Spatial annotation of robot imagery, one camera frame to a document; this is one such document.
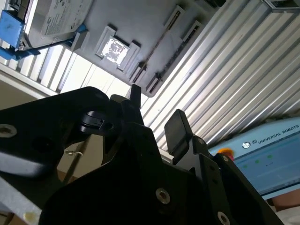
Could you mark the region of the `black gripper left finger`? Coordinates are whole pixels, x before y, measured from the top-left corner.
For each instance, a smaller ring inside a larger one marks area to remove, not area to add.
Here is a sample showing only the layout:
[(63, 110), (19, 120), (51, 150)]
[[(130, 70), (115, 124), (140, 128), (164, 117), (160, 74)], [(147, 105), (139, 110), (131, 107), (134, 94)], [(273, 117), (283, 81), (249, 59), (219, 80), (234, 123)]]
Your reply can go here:
[(19, 216), (32, 213), (33, 224), (68, 185), (56, 171), (64, 149), (95, 134), (108, 139), (104, 149), (111, 155), (102, 166), (140, 173), (150, 225), (187, 225), (189, 176), (163, 162), (135, 102), (117, 103), (87, 87), (2, 110), (0, 123), (0, 201)]

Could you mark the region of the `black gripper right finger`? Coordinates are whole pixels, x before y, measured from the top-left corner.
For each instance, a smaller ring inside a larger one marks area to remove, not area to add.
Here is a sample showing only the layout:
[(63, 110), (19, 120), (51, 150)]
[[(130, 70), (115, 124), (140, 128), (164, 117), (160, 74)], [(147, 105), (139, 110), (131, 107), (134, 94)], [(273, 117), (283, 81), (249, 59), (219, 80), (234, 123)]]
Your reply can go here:
[(189, 176), (188, 225), (282, 224), (228, 156), (209, 153), (182, 110), (173, 113), (164, 129), (172, 164)]

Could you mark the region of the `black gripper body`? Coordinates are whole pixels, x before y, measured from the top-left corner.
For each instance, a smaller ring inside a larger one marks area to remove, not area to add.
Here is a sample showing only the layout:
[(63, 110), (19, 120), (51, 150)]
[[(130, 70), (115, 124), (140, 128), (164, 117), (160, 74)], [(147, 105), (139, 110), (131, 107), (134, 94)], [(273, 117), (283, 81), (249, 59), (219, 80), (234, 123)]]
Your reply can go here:
[(102, 166), (55, 192), (41, 225), (148, 225), (140, 173), (125, 165)]

